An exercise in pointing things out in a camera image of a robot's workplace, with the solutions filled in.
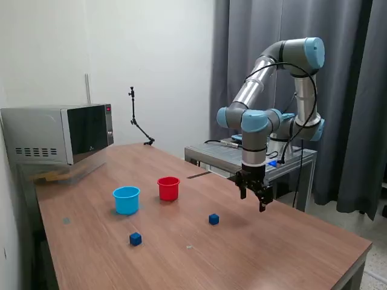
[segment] gray curtain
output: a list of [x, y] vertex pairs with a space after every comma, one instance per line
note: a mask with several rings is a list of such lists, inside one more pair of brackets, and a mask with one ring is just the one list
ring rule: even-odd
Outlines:
[[[229, 137], [216, 112], [231, 103], [255, 59], [270, 44], [317, 36], [325, 65], [317, 74], [317, 110], [326, 119], [319, 151], [314, 200], [337, 201], [337, 210], [377, 210], [387, 147], [387, 1], [218, 0], [216, 3], [211, 138]], [[256, 108], [284, 109], [293, 79], [277, 72]], [[296, 104], [290, 111], [296, 112]]]

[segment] light blue joint cap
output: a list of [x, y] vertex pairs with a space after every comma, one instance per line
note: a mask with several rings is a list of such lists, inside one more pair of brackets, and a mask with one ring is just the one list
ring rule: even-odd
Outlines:
[[242, 115], [241, 127], [244, 132], [253, 133], [264, 130], [267, 127], [268, 118], [264, 111], [246, 110]]
[[282, 119], [283, 120], [288, 120], [290, 118], [293, 118], [294, 116], [295, 116], [294, 113], [284, 113], [284, 114], [282, 114]]
[[304, 53], [313, 69], [322, 68], [325, 60], [325, 48], [321, 38], [306, 38], [304, 42]]
[[324, 130], [324, 123], [325, 123], [325, 120], [324, 119], [321, 119], [320, 120], [320, 125], [317, 129], [317, 131], [314, 133], [312, 139], [310, 141], [319, 141], [320, 138], [321, 138], [321, 135], [322, 135], [322, 131]]
[[279, 110], [277, 110], [277, 109], [269, 109], [269, 110], [271, 110], [277, 114], [280, 122], [283, 120], [282, 113]]
[[229, 127], [229, 125], [227, 125], [227, 120], [226, 120], [226, 109], [227, 107], [220, 108], [218, 113], [216, 114], [216, 121], [223, 128]]

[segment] blue cup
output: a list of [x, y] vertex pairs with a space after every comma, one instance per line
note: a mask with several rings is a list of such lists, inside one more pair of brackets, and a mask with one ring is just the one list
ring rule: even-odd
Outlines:
[[113, 191], [115, 210], [119, 214], [134, 214], [138, 210], [140, 189], [134, 186], [124, 186]]

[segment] floor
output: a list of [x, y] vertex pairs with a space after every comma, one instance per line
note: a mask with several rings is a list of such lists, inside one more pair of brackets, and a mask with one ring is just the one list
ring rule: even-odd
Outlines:
[[[293, 194], [289, 193], [278, 200], [291, 205]], [[339, 213], [336, 211], [336, 202], [330, 202], [324, 206], [311, 202], [308, 213], [371, 240], [372, 249], [368, 253], [365, 269], [387, 279], [387, 218], [380, 214], [385, 204], [387, 201], [380, 202], [374, 221], [359, 212]], [[387, 285], [364, 273], [361, 289], [387, 290]]]

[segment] red cup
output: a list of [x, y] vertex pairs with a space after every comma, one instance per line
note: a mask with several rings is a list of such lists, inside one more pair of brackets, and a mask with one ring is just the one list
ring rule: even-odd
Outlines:
[[157, 181], [158, 193], [162, 201], [174, 201], [179, 196], [180, 179], [173, 176], [163, 177]]

